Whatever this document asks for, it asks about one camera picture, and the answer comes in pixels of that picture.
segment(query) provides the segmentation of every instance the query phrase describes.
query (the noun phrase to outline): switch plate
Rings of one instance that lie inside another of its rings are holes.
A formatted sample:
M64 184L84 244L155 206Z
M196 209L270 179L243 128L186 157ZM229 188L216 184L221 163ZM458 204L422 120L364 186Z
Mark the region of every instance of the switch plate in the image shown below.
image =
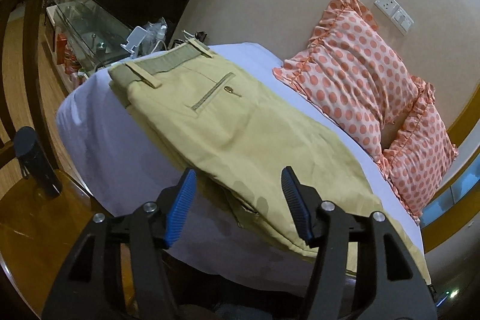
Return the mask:
M404 36L410 31L414 22L396 0L376 0L375 5L390 18L390 21L393 22Z
M382 10L384 14L389 18L391 18L393 14L395 14L396 10L399 7L396 0L376 0L375 5L380 10Z

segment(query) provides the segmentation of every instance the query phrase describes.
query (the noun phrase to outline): metal screw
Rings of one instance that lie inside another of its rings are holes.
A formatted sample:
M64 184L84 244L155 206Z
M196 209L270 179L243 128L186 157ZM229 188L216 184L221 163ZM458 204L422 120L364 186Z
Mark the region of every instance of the metal screw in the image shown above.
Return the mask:
M330 201L323 201L320 205L324 211L332 211L335 209L335 204Z
M373 219L379 223L385 221L385 215L381 211L376 211L373 214Z
M103 213L96 213L93 216L94 223L102 223L105 221L105 215Z
M154 202L147 202L143 204L143 210L147 213L152 213L157 210L157 204Z

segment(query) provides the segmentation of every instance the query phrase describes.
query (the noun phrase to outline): pillow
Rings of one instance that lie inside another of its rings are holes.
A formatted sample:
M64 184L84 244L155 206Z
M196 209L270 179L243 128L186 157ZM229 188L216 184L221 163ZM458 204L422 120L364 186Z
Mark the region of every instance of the pillow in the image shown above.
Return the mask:
M420 217L458 150L450 142L434 105L433 85L419 78L414 80L421 95L398 131L397 139L383 154L390 163L389 180L410 211Z
M418 89L377 29L359 0L333 0L308 48L273 72L335 121L383 169L380 132L411 109Z

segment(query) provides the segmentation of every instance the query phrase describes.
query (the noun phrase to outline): khaki pants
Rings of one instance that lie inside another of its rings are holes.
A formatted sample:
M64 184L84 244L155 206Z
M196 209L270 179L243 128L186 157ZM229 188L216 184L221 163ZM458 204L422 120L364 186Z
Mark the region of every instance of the khaki pants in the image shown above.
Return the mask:
M301 183L347 213L385 213L334 132L201 43L190 40L109 73L112 90L150 140L178 168L205 173L199 191L272 245L316 256L299 238L282 193L280 174L287 165ZM423 254L389 219L430 283ZM355 272L356 264L356 245L350 244L347 269Z

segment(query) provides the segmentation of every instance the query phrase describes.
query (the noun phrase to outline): wooden floor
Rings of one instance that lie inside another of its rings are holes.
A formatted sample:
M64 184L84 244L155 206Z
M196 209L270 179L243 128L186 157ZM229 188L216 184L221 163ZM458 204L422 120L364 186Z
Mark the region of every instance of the wooden floor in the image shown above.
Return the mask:
M10 109L13 124L18 129L23 126L32 126L30 112L28 110L27 97L25 93L25 83L23 82L22 67L22 29L23 18L20 17L9 22L5 33L5 42L3 48L3 83L7 96L8 107ZM39 38L43 37L43 26L40 27ZM55 115L61 102L65 99L58 80L53 73L42 47L42 40L38 44L38 68L40 74L40 88L43 107L52 135L54 148L57 152L62 169L73 178L80 181L78 172L65 151L63 144L58 136L55 125ZM2 140L8 140L3 126L0 127L0 136ZM13 160L6 167L0 170L0 198L21 178L18 162Z

